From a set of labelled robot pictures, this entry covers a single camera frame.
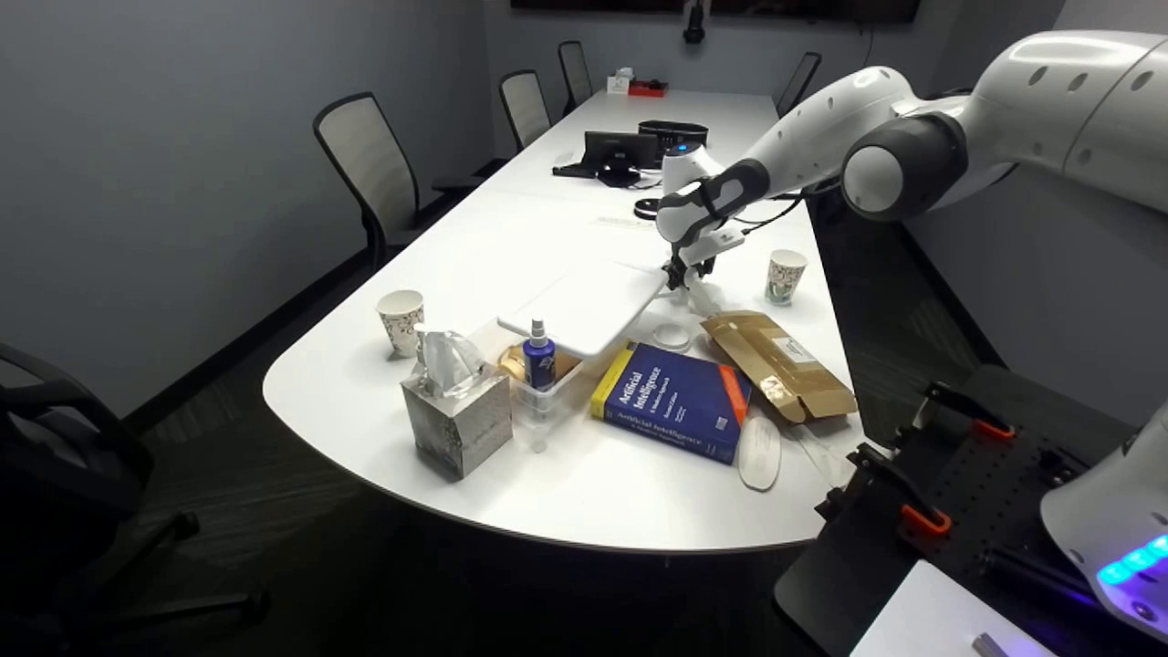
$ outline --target white cup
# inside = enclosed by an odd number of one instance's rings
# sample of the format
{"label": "white cup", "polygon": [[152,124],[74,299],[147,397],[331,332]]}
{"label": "white cup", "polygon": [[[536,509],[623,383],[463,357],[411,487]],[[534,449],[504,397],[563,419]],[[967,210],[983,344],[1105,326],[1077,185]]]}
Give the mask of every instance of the white cup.
{"label": "white cup", "polygon": [[421,350],[417,326],[423,320],[423,290],[394,287],[376,301],[376,315],[390,335],[394,357],[417,357]]}
{"label": "white cup", "polygon": [[776,299],[776,301],[789,301],[800,278],[806,268],[806,260],[804,253],[793,253],[793,248],[774,248],[770,253],[770,268],[768,268],[768,295]]}

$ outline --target book cover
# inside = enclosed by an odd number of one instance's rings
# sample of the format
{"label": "book cover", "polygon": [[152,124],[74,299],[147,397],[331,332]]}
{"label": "book cover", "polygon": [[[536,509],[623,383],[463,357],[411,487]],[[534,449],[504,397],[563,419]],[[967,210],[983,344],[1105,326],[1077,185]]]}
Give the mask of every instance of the book cover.
{"label": "book cover", "polygon": [[747,397],[733,366],[640,344],[598,379],[590,414],[733,462]]}

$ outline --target gray wall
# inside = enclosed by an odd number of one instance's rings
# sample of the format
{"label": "gray wall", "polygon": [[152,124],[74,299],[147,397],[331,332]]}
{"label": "gray wall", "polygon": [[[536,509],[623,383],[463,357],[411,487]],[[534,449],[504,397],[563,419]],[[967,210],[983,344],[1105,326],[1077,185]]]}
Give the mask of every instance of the gray wall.
{"label": "gray wall", "polygon": [[[489,76],[507,69],[536,69],[549,109],[567,107],[560,73],[560,39],[580,39],[590,76],[603,79],[618,67],[636,67],[640,76],[660,76],[674,86],[701,91],[768,91],[776,96],[804,51],[821,51],[817,85],[827,85],[865,63],[888,63],[928,91],[937,73],[937,54],[951,39],[956,14],[974,0],[921,0],[916,25],[873,29],[837,20],[744,20],[712,19],[704,47],[682,47],[682,14],[534,14],[512,12],[512,0],[484,0]],[[516,137],[497,107],[497,149]]]}
{"label": "gray wall", "polygon": [[330,99],[423,181],[489,158],[480,51],[476,0],[0,4],[0,340],[143,404],[361,248]]}
{"label": "gray wall", "polygon": [[[1165,34],[1168,4],[1066,0],[1060,25]],[[909,230],[1013,371],[1130,424],[1168,400],[1165,216],[1023,172]]]}

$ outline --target white table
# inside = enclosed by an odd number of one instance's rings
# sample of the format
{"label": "white table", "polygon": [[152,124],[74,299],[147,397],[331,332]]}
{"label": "white table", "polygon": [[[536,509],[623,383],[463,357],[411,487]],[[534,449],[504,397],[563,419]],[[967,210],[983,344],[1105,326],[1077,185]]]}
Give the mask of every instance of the white table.
{"label": "white table", "polygon": [[[605,427],[583,408],[551,433],[517,427],[463,483],[446,483],[411,452],[396,387],[409,361],[387,361],[376,299],[390,287],[421,287],[427,326],[461,328],[491,357],[497,346],[516,344],[497,328],[497,315],[528,299],[567,261],[664,261],[667,248],[654,223],[630,220],[630,200],[647,192],[551,174],[551,164],[580,158],[589,126],[636,130],[647,115],[709,124],[712,152],[733,160],[774,124],[774,107],[763,96],[596,96],[289,346],[261,379],[265,404],[349,475],[499,531],[618,552],[742,552],[813,541],[821,528],[813,502],[850,479],[842,455],[865,439],[859,414],[774,427],[754,413],[747,429],[782,429],[782,475],[770,494],[744,487],[727,462]],[[811,260],[793,307],[763,295],[768,253],[776,245]],[[727,307],[774,315],[850,383],[804,206],[727,253],[709,287]]]}

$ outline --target small bottle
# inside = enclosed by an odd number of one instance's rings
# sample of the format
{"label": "small bottle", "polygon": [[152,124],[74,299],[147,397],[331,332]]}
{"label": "small bottle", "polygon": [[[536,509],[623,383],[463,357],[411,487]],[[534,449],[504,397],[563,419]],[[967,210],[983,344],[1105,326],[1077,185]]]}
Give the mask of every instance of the small bottle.
{"label": "small bottle", "polygon": [[544,335],[544,320],[534,320],[534,335],[521,340],[525,383],[544,390],[556,383],[556,344]]}

